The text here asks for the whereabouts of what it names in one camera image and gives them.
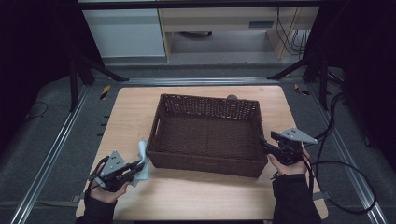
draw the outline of basket rim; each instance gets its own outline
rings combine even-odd
[[[249,163],[258,163],[258,164],[263,164],[263,163],[267,163],[267,161],[264,159],[263,161],[251,161],[251,160],[237,160],[237,159],[224,159],[224,158],[213,158],[213,157],[205,157],[205,156],[188,156],[188,155],[184,155],[184,154],[175,154],[175,153],[169,153],[169,152],[158,152],[158,151],[147,151],[147,155],[148,158],[150,157],[149,154],[157,154],[157,155],[169,155],[169,156],[174,156],[174,157],[184,157],[184,158],[200,158],[200,159],[205,159],[205,160],[222,160],[222,161],[234,161],[234,162],[249,162]]]
[[[245,101],[252,103],[260,103],[258,100],[248,100],[248,99],[227,99],[225,97],[211,97],[211,96],[197,96],[197,95],[186,95],[186,94],[172,94],[172,93],[162,93],[161,98],[163,96],[181,96],[181,97],[193,97],[193,98],[201,98],[201,99],[216,99],[216,100],[226,100],[226,101]]]

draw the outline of wire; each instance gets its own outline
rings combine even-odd
[[[373,202],[372,202],[372,204],[371,204],[368,208],[363,209],[363,210],[359,210],[359,211],[357,211],[357,210],[351,210],[351,209],[347,209],[347,208],[341,206],[340,204],[336,203],[335,201],[333,201],[333,200],[331,200],[331,199],[328,199],[328,201],[329,201],[330,203],[332,203],[334,206],[336,206],[336,207],[338,207],[338,208],[340,208],[340,209],[342,209],[342,210],[344,210],[344,211],[346,211],[346,212],[348,212],[348,213],[352,213],[352,214],[359,215],[359,214],[365,214],[365,213],[369,212],[370,210],[373,209],[373,207],[374,207],[375,204],[376,204],[376,193],[375,193],[375,188],[374,188],[373,185],[370,183],[370,181],[369,181],[369,179],[367,178],[367,176],[366,176],[365,174],[363,174],[363,173],[362,173],[359,169],[357,169],[356,167],[354,167],[354,166],[352,166],[352,165],[350,165],[350,164],[347,164],[347,163],[345,163],[345,162],[342,162],[342,161],[321,161],[321,160],[320,160],[320,156],[321,156],[321,153],[322,153],[322,151],[323,151],[324,143],[325,143],[327,137],[330,135],[330,133],[331,133],[331,131],[333,130],[334,125],[335,125],[335,119],[334,119],[335,106],[336,106],[337,102],[338,102],[340,99],[342,99],[343,96],[344,96],[344,93],[341,92],[341,93],[338,93],[337,95],[335,95],[335,96],[332,98],[332,102],[331,102],[331,118],[330,118],[330,121],[329,121],[329,126],[328,126],[328,128],[327,128],[323,133],[321,133],[321,134],[318,135],[318,137],[317,137],[317,139],[318,139],[318,138],[322,138],[322,139],[321,139],[321,144],[320,144],[320,148],[319,148],[319,152],[318,152],[317,162],[311,163],[311,166],[312,166],[312,165],[315,165],[315,166],[316,166],[315,174],[316,174],[316,177],[317,177],[317,182],[318,182],[319,187],[320,187],[320,183],[319,183],[319,179],[318,179],[318,168],[319,168],[319,165],[320,165],[320,164],[323,164],[323,163],[336,163],[336,164],[345,165],[345,166],[347,166],[347,167],[349,167],[349,168],[355,170],[356,172],[358,172],[358,173],[364,178],[364,180],[366,181],[367,185],[369,186],[369,188],[370,188],[370,190],[371,190],[371,192],[373,193],[373,196],[374,196]]]
[[[373,185],[371,184],[369,178],[368,178],[362,171],[360,171],[358,168],[356,168],[356,167],[354,167],[354,166],[352,166],[352,165],[350,165],[350,164],[347,164],[347,163],[345,163],[345,162],[342,162],[342,161],[317,161],[317,162],[311,163],[311,165],[316,165],[316,166],[318,167],[319,164],[324,164],[324,163],[335,163],[335,164],[345,165],[345,166],[351,168],[352,170],[358,172],[358,173],[364,178],[364,180],[366,181],[366,183],[367,183],[367,185],[368,185],[370,191],[373,193],[373,202],[370,204],[370,206],[369,206],[368,208],[363,209],[363,210],[351,210],[351,209],[347,209],[347,208],[341,206],[340,204],[336,203],[336,202],[333,201],[332,199],[327,199],[327,201],[329,201],[329,202],[332,203],[334,206],[336,206],[336,207],[338,207],[338,208],[340,208],[340,209],[342,209],[342,210],[344,210],[344,211],[346,211],[346,212],[348,212],[348,213],[352,213],[352,214],[356,214],[356,215],[359,215],[359,214],[366,214],[366,213],[368,213],[369,211],[371,211],[371,210],[373,209],[373,207],[374,207],[375,204],[376,204],[376,200],[377,200],[375,188],[374,188]]]
[[[96,185],[95,187],[90,188],[89,191],[96,189],[97,187],[99,187],[99,185]]]
[[[28,120],[28,119],[36,119],[36,118],[39,118],[39,117],[43,116],[43,115],[47,112],[47,110],[49,110],[49,105],[47,105],[47,104],[44,103],[44,102],[37,101],[37,102],[34,103],[34,105],[36,105],[36,104],[43,104],[46,108],[45,108],[44,111],[41,112],[39,115],[32,116],[32,117],[27,117],[27,118],[25,118],[24,121],[26,121],[26,120]]]
[[[314,194],[314,173],[312,171],[312,164],[311,161],[308,159],[308,157],[303,153],[303,156],[306,157],[306,160],[304,160],[304,158],[302,158],[303,163],[306,166],[306,169],[308,170],[309,173],[309,192],[311,193],[311,196]]]
[[[93,170],[93,172],[90,174],[90,177],[88,178],[89,183],[87,186],[87,189],[84,192],[84,202],[87,203],[87,201],[90,198],[90,194],[91,194],[91,190],[98,187],[99,185],[96,185],[95,187],[92,186],[92,182],[94,181],[94,179],[98,176],[98,174],[100,174],[103,170],[103,163],[106,163],[108,161],[110,157],[106,156],[103,159],[101,159],[98,164],[96,165],[95,169]]]
[[[279,26],[281,28],[281,31],[283,33],[283,35],[286,37],[286,40],[284,40],[282,38],[282,36],[279,33]],[[296,30],[294,31],[293,37],[291,39],[291,43],[289,42],[288,38],[287,38],[287,34],[285,31],[285,28],[282,25],[282,22],[280,21],[280,16],[279,16],[279,7],[276,8],[276,33],[277,36],[279,37],[280,41],[283,43],[283,46],[285,47],[286,51],[288,52],[288,54],[290,55],[299,55],[299,58],[301,59],[301,56],[304,54],[304,50],[305,50],[305,44],[307,42],[307,30],[303,30],[303,37],[301,39],[300,45],[296,44],[296,40],[298,41],[298,34],[299,31]]]

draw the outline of wooden table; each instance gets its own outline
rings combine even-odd
[[[148,87],[121,89],[114,104],[92,169],[117,150],[128,162],[138,160],[138,142],[149,140],[160,94],[187,94],[257,100],[261,105],[264,136],[294,127],[282,89],[278,86]],[[275,207],[272,181],[276,171],[268,162],[259,178],[149,167],[149,180],[130,186],[120,197],[114,219],[124,220],[231,220],[272,219]],[[318,191],[315,183],[314,192]],[[315,201],[322,218],[328,215],[323,200]],[[81,216],[80,201],[76,216]]]

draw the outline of metal stand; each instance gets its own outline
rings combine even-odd
[[[290,74],[294,70],[300,68],[301,66],[307,65],[303,80],[305,82],[312,82],[316,77],[320,78],[319,82],[319,101],[325,110],[327,107],[327,81],[329,80],[328,74],[328,56],[336,48],[334,37],[338,30],[338,25],[340,24],[340,18],[343,16],[343,12],[349,5],[350,0],[345,2],[340,10],[336,10],[337,14],[332,20],[332,23],[328,26],[328,29],[319,38],[317,44],[311,48],[310,52],[306,52],[304,57],[297,63],[292,64],[290,67],[286,68],[282,72],[268,77],[268,79],[281,79],[282,77]]]
[[[212,0],[212,1],[204,1],[204,0],[192,0],[192,1],[154,1],[154,2],[100,2],[100,3],[61,3],[57,4],[54,7],[60,8],[77,8],[78,10],[107,10],[107,9],[147,9],[147,8],[198,8],[198,7],[316,7],[316,6],[332,6],[334,3],[344,3],[344,1],[323,1],[323,0],[309,0],[309,1],[262,1],[262,0],[248,0],[248,1],[223,1],[223,0]],[[338,17],[341,15],[341,12],[335,17],[335,20],[332,22],[330,27],[333,27]],[[268,79],[280,79],[290,72],[296,70],[297,68],[303,65],[309,65],[307,71],[304,74],[304,80],[312,80],[319,71],[321,73],[327,71],[326,59],[322,56],[321,52],[326,52],[325,46],[330,43],[329,33],[330,29],[328,29],[322,36],[322,38],[318,41],[313,52],[309,54],[305,54],[303,59],[292,65],[291,67],[285,69],[281,73],[268,77]],[[90,61],[88,58],[82,56],[78,53],[76,48],[73,48],[73,43],[69,38],[63,40],[66,43],[67,50],[72,50],[70,60],[75,62],[75,66],[77,67],[77,72],[80,76],[91,77],[92,75],[86,75],[86,70],[83,65],[88,65],[93,68],[98,69],[100,72],[105,75],[112,77],[117,81],[125,81],[128,80],[126,78],[118,77],[117,75],[111,73],[104,67],[97,65],[95,62]],[[322,59],[323,64],[318,66],[318,58]],[[326,90],[324,87],[326,84],[326,74],[323,74],[321,77],[323,81],[321,82],[322,90]],[[326,106],[326,92],[321,92],[322,95],[322,104]]]
[[[52,30],[58,37],[64,52],[66,53],[69,61],[69,74],[70,74],[70,92],[71,92],[71,106],[70,111],[74,111],[78,104],[78,79],[77,75],[81,78],[84,85],[91,85],[94,82],[93,74],[90,69],[94,68],[102,74],[114,79],[115,81],[129,81],[129,78],[120,77],[113,72],[109,71],[102,65],[92,61],[86,57],[78,47],[75,45],[70,34],[65,30],[65,27],[54,11],[54,8],[45,5],[49,14],[49,19],[52,21]]]

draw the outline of wicker basket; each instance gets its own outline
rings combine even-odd
[[[259,135],[257,101],[162,94],[147,154],[157,168],[259,177]]]

